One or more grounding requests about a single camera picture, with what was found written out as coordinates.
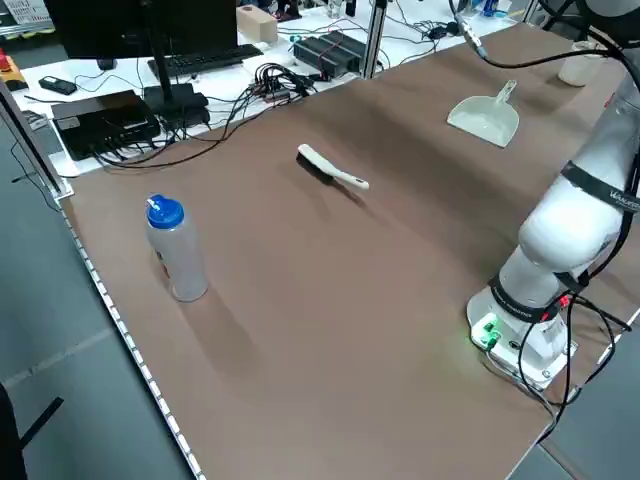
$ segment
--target white desk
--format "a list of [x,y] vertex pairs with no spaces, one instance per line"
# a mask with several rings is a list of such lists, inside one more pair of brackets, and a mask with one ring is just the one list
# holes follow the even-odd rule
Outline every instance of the white desk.
[[[402,0],[402,11],[409,23],[432,20],[440,22],[451,21],[451,12],[448,7],[447,0],[425,0],[419,2],[417,0]],[[257,46],[265,52],[265,56],[260,57],[264,62],[275,61],[277,63],[284,63],[285,66],[291,68],[296,73],[310,74],[317,73],[315,69],[304,64],[297,64],[292,66],[291,62],[293,56],[290,52],[292,44],[289,41],[292,31],[300,29],[300,31],[318,30],[318,35],[327,32],[327,27],[335,21],[328,18],[326,9],[323,7],[304,10],[301,12],[303,17],[298,20],[285,22],[279,24],[280,39],[276,44],[258,44]],[[371,16],[371,7],[366,1],[362,1],[358,4],[357,13],[354,18],[343,16],[342,20],[331,26],[331,30],[343,29],[349,36],[361,40],[363,42],[367,39],[365,30],[360,30],[358,26],[363,29],[368,28],[369,19]],[[430,43],[418,43],[421,38],[420,34],[405,25],[399,24],[393,20],[401,20],[402,15],[398,8],[397,0],[389,4],[387,18],[384,25],[385,38],[382,40],[381,48],[384,54],[381,53],[379,60],[384,64],[385,68],[389,68],[387,65],[387,57],[390,62],[390,66],[396,66],[402,62],[403,59],[421,55],[429,51],[432,48]],[[472,27],[478,35],[487,35],[499,30],[503,30],[515,22],[508,18],[485,18],[481,15],[470,20]],[[240,43],[246,43],[246,39],[238,34],[238,40]],[[462,37],[445,37],[438,43],[438,50],[443,50],[454,45],[462,43],[464,40]],[[90,98],[98,95],[106,95],[109,93],[121,92],[125,90],[134,89],[138,94],[141,92],[141,85],[145,87],[158,85],[159,82],[153,75],[147,65],[149,58],[140,59],[123,59],[118,60],[117,67],[109,72],[106,72],[99,78],[94,80],[80,78],[78,84],[84,88],[93,90],[96,89],[109,75],[117,75],[127,80],[131,84],[138,86],[134,88],[132,85],[122,81],[116,77],[109,78],[109,80],[95,93],[87,92],[79,89],[77,92],[69,97],[65,97],[48,90],[43,90],[38,85],[38,80],[42,77],[51,75],[54,77],[62,78],[65,80],[73,81],[77,75],[86,75],[89,77],[95,77],[100,74],[100,70],[95,61],[93,60],[67,60],[64,62],[53,63],[49,65],[43,65],[40,67],[29,68],[23,70],[23,75],[29,84],[28,90],[16,92],[14,98],[16,99],[21,110],[32,110],[37,113],[45,114],[51,118],[51,105],[45,103],[38,103],[24,98],[25,95],[29,95],[41,100],[60,100],[71,101],[81,100],[84,98]],[[354,74],[347,74],[340,79],[334,80],[330,83],[318,83],[316,87],[318,90],[326,90],[342,83],[348,82],[356,78]],[[204,95],[223,98],[223,99],[235,99],[252,81],[252,73],[249,73],[242,65],[236,65],[220,70],[214,70],[207,73],[199,74],[195,80],[191,80],[190,77],[185,76],[180,78],[181,82],[190,81],[196,92],[202,92]],[[215,100],[209,101],[208,109],[211,112],[211,124],[221,125],[222,122],[228,117],[228,110],[230,104],[217,102]],[[269,105],[259,101],[252,104],[246,112],[247,116],[255,115],[262,110],[268,108]],[[206,131],[205,126],[196,126],[188,130],[190,135],[195,135]],[[71,160],[70,156],[64,152],[64,154],[58,154],[52,156],[52,163],[57,169],[58,173],[63,176],[74,177],[79,174],[100,168],[101,165],[95,159],[86,159],[80,162]]]

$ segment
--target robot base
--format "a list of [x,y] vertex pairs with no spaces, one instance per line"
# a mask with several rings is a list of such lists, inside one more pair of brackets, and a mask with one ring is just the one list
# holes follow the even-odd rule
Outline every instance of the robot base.
[[[505,312],[494,300],[489,287],[469,300],[467,319],[471,326],[471,341],[481,350],[486,350],[489,339],[492,336],[496,338],[498,341],[491,350],[491,357],[519,378],[519,345],[530,324]],[[553,345],[557,353],[548,355]],[[567,330],[559,314],[533,328],[522,355],[522,371],[532,387],[544,390],[562,371],[567,363],[566,345]],[[546,350],[546,361],[545,355],[538,355],[534,346],[540,347],[541,351]],[[572,357],[577,349],[578,345],[572,341]]]

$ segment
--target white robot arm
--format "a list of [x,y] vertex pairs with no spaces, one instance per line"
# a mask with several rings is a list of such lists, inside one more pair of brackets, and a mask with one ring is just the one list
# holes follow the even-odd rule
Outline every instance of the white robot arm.
[[[619,45],[640,39],[640,0],[576,0],[576,4],[589,24],[613,32],[609,36]],[[628,52],[627,58],[640,67],[640,49]],[[640,93],[627,75],[590,138],[521,226],[518,248],[467,305],[473,342],[485,349],[491,342],[492,356],[516,375],[522,348],[522,371],[540,390],[577,348],[575,343],[567,348],[565,322],[552,305],[566,289],[558,275],[569,273],[572,281],[580,277],[618,237],[623,207],[640,206],[621,193],[635,168],[639,138]],[[565,173],[571,169],[604,182],[600,186],[613,187],[612,198],[597,198],[584,185],[577,186]]]

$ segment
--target table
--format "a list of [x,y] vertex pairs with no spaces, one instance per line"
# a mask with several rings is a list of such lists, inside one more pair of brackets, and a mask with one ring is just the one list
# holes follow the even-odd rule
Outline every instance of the table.
[[[361,41],[366,41],[366,32],[361,31],[358,27],[354,26],[355,22],[361,25],[363,28],[368,28],[369,17],[371,15],[371,8],[366,2],[361,2],[358,5],[357,15],[353,20],[346,20],[348,17],[343,17],[343,20],[334,25],[335,28],[345,29],[345,33],[357,38]],[[413,42],[420,40],[420,35],[411,30],[410,28],[394,22],[394,20],[401,19],[402,16],[398,9],[398,2],[394,2],[389,6],[389,16],[385,25],[385,34],[395,36],[398,38],[408,38]],[[434,21],[449,21],[451,15],[449,12],[448,3],[446,0],[437,0],[429,2],[417,2],[403,0],[402,4],[403,12],[409,22],[417,22],[420,20],[434,20]],[[325,8],[315,8],[304,10],[302,12],[303,18],[294,20],[291,22],[285,22],[281,24],[282,32],[279,35],[279,41],[274,45],[258,44],[258,46],[265,52],[262,57],[264,62],[276,61],[282,63],[292,58],[289,52],[291,43],[289,41],[290,31],[289,29],[309,29],[315,30],[320,27],[326,27],[334,22],[326,15]],[[510,19],[501,18],[485,18],[483,16],[474,17],[471,23],[476,29],[479,35],[485,35],[494,31],[498,31],[509,26],[512,26],[514,22]],[[385,38],[382,43],[382,49],[391,61],[391,66],[395,66],[400,63],[404,58],[413,56],[416,54],[422,54],[431,48],[430,44],[411,43],[407,40],[394,40],[391,38]],[[438,45],[440,49],[448,48],[452,45],[457,45],[463,40],[460,38],[446,38],[443,39]],[[239,43],[247,43],[247,39],[238,34]],[[30,85],[29,90],[19,91],[14,93],[14,98],[18,103],[18,106],[22,110],[32,110],[37,113],[41,113],[51,118],[51,105],[43,104],[31,101],[25,98],[25,95],[29,95],[41,100],[79,100],[84,98],[90,98],[97,95],[106,95],[109,93],[120,92],[124,90],[133,89],[136,93],[141,94],[141,86],[153,86],[158,85],[159,82],[153,75],[147,61],[149,58],[140,59],[123,59],[118,60],[118,66],[100,76],[96,79],[78,78],[78,83],[88,90],[94,90],[101,85],[101,83],[108,78],[109,75],[117,75],[120,78],[113,77],[107,81],[97,92],[89,92],[79,89],[71,97],[63,97],[48,90],[43,90],[38,85],[38,80],[51,75],[54,77],[74,81],[78,75],[85,75],[87,77],[96,77],[100,74],[96,62],[92,60],[67,60],[64,62],[53,63],[49,65],[43,65],[40,67],[34,67],[25,69],[22,73]],[[300,74],[316,73],[316,71],[306,65],[299,65],[292,67],[294,71]],[[341,79],[334,80],[330,83],[318,83],[316,86],[319,90],[326,90],[333,88],[337,85],[341,85],[345,82],[353,80],[356,75],[349,74]],[[191,81],[187,77],[181,77],[181,82]],[[223,99],[235,99],[252,81],[252,73],[249,73],[243,66],[237,65],[225,69],[215,70],[208,73],[203,73],[197,77],[195,81],[191,81],[194,85],[196,92],[202,92],[205,95],[212,97],[218,97]],[[212,125],[220,125],[229,113],[229,104],[224,102],[218,102],[210,99],[209,110],[211,111],[211,123]],[[253,104],[246,112],[247,116],[254,115],[258,112],[268,108],[268,104],[260,101]],[[206,131],[207,128],[203,125],[193,127],[188,130],[190,135],[196,135]],[[55,155],[51,158],[51,161],[60,175],[66,177],[75,177],[79,174],[101,168],[101,164],[95,159],[90,158],[80,162],[74,162],[66,150],[62,154]]]
[[[505,62],[568,45],[526,25],[486,39]],[[74,181],[68,207],[92,275],[195,472],[509,474],[547,418],[483,367],[464,307],[622,76],[610,64],[573,89],[559,67],[497,70],[453,48],[270,112],[199,160]],[[509,78],[521,123],[508,148],[446,124],[462,98]],[[297,166],[300,143],[371,190],[321,185]],[[181,142],[158,161],[201,148]],[[211,288],[191,304],[167,292],[144,236],[144,199],[157,191],[200,231]],[[586,293],[622,318],[640,304],[638,248],[634,234]],[[585,316],[574,332],[584,379],[607,342]]]

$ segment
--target dustpan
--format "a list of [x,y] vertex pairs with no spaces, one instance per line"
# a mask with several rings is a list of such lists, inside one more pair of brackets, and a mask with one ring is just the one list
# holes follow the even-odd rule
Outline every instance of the dustpan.
[[520,117],[507,102],[518,82],[509,80],[497,97],[469,97],[449,113],[447,122],[499,147],[506,147],[518,129]]

